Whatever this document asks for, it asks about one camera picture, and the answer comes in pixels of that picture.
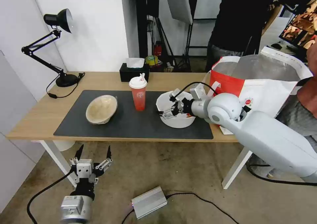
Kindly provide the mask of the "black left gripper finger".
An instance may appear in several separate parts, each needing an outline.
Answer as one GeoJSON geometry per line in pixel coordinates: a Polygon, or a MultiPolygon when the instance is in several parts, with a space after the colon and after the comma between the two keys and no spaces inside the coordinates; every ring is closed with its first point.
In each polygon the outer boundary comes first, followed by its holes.
{"type": "Polygon", "coordinates": [[[83,148],[84,148],[84,145],[82,144],[80,148],[76,151],[75,156],[73,158],[70,158],[70,163],[72,166],[76,166],[77,163],[79,162],[82,155],[83,148]]]}
{"type": "Polygon", "coordinates": [[[95,169],[98,171],[105,172],[112,165],[112,163],[113,163],[112,152],[111,152],[111,146],[109,145],[107,149],[106,159],[103,160],[99,165],[97,165],[95,169]]]}

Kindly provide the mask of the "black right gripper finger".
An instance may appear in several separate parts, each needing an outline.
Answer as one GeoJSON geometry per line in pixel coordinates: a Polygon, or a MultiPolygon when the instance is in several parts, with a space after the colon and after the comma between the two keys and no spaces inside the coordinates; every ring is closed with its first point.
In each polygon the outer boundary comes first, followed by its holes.
{"type": "Polygon", "coordinates": [[[171,119],[179,114],[179,110],[178,108],[169,108],[165,111],[158,111],[158,114],[162,119],[171,119]]]}
{"type": "Polygon", "coordinates": [[[170,101],[174,103],[174,107],[178,110],[184,109],[184,103],[182,102],[183,99],[183,97],[170,97],[170,101]]]}

